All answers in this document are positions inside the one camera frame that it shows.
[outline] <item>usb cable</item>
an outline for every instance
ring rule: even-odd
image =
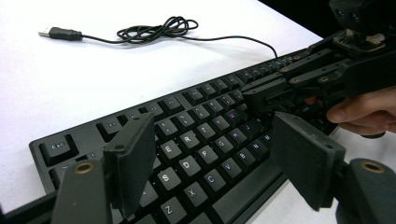
[[[269,49],[272,50],[272,52],[275,54],[275,57],[277,58],[276,51],[271,45],[247,36],[228,35],[228,36],[222,36],[216,38],[194,38],[194,37],[185,36],[188,31],[196,28],[198,28],[197,21],[186,20],[183,17],[171,17],[163,25],[132,26],[126,29],[119,30],[117,32],[117,36],[120,38],[120,40],[114,40],[114,41],[106,40],[90,35],[83,35],[82,32],[62,29],[59,27],[47,28],[42,32],[38,32],[38,34],[52,39],[62,39],[69,41],[79,41],[82,40],[82,38],[89,38],[89,39],[105,42],[108,44],[122,44],[122,43],[147,44],[164,36],[170,38],[183,38],[194,41],[215,41],[222,39],[242,38],[257,42],[259,44],[268,47]]]

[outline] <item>hand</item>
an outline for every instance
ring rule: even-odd
[[[360,135],[396,133],[396,86],[346,99],[327,112],[327,119]]]

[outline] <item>white table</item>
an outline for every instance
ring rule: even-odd
[[[319,41],[297,23],[255,0],[0,1],[0,204],[9,212],[45,194],[28,144],[83,122],[274,58],[257,43],[164,40],[144,47],[91,40],[67,42],[37,31],[59,26],[115,39],[138,24],[171,16],[194,19],[189,35],[246,35],[283,55]],[[372,158],[396,170],[396,137],[366,140],[338,131],[347,159]],[[335,206],[312,211],[291,184],[253,223],[335,223]]]

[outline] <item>keyboard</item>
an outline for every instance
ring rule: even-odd
[[[269,157],[271,115],[251,116],[241,88],[292,64],[296,53],[33,141],[30,149],[45,191],[57,190],[73,163],[101,160],[103,147],[129,119],[152,113],[157,150],[152,175],[131,220],[114,210],[113,220],[245,223],[287,178]],[[311,123],[323,129],[328,121],[317,117]]]

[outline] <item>cable cord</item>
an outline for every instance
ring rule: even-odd
[[[243,35],[228,35],[222,37],[215,37],[215,38],[194,38],[186,36],[188,31],[194,30],[198,28],[198,22],[195,20],[186,20],[183,17],[171,17],[169,18],[163,25],[158,26],[146,26],[146,25],[139,25],[139,26],[131,26],[126,29],[119,30],[117,32],[117,36],[121,38],[121,40],[106,40],[96,36],[91,35],[83,35],[81,32],[76,32],[73,30],[64,30],[57,27],[51,28],[48,32],[39,33],[40,35],[48,36],[51,38],[56,39],[66,39],[66,40],[80,40],[82,38],[89,38],[101,42],[105,42],[107,44],[147,44],[150,43],[158,38],[163,36],[170,37],[170,38],[183,38],[193,41],[216,41],[222,39],[233,39],[233,38],[241,38],[247,39],[259,44],[262,44],[275,54],[277,58],[276,50],[269,44],[264,43],[260,40],[243,36]]]

